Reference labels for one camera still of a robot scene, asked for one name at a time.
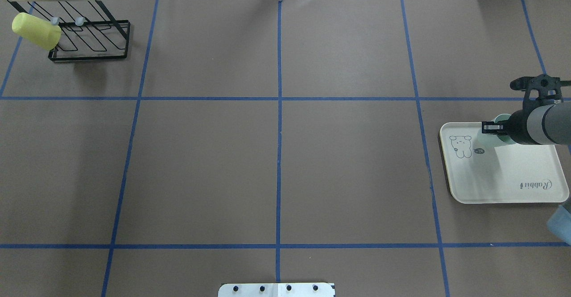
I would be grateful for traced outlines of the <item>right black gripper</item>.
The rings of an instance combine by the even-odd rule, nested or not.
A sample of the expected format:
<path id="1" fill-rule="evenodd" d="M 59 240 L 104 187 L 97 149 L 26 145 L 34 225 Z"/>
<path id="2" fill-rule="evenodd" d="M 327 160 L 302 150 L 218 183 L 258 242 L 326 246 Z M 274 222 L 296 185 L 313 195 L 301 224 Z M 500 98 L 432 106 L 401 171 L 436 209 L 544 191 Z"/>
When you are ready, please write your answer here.
<path id="1" fill-rule="evenodd" d="M 494 121 L 481 122 L 481 133 L 507 135 L 515 143 L 529 145 L 530 135 L 527 131 L 527 116 L 524 110 L 514 112 L 510 118 L 498 124 Z"/>

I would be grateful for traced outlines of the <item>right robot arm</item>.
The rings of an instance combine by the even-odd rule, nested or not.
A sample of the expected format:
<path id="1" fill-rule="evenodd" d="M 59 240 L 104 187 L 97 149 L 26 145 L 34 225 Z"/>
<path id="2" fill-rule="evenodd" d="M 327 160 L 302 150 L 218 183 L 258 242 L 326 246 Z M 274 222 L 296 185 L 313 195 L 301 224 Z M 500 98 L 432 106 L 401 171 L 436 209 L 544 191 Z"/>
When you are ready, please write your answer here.
<path id="1" fill-rule="evenodd" d="M 526 146 L 570 146 L 570 112 L 567 103 L 524 107 L 506 119 L 481 122 L 480 131 Z M 546 224 L 551 234 L 566 244 L 571 243 L 570 198 L 559 204 Z"/>

